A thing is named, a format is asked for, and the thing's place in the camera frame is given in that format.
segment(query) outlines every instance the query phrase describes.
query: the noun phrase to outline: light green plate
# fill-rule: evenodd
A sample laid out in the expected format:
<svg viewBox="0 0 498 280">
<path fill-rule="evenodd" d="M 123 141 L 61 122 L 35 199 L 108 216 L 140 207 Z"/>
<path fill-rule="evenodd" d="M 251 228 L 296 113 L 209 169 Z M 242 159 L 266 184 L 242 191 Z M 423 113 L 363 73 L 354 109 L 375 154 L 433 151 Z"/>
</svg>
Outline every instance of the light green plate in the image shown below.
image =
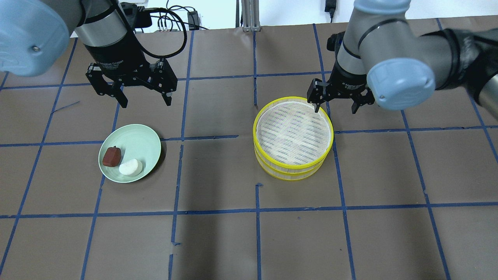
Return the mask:
<svg viewBox="0 0 498 280">
<path fill-rule="evenodd" d="M 114 146 L 121 149 L 120 163 L 136 158 L 143 164 L 142 172 L 129 177 L 120 173 L 119 165 L 116 167 L 104 166 L 102 164 L 104 154 L 107 148 Z M 111 181 L 117 183 L 135 182 L 142 179 L 154 168 L 160 154 L 161 141 L 154 130 L 144 125 L 127 125 L 115 130 L 106 138 L 100 147 L 99 167 L 102 174 Z"/>
</svg>

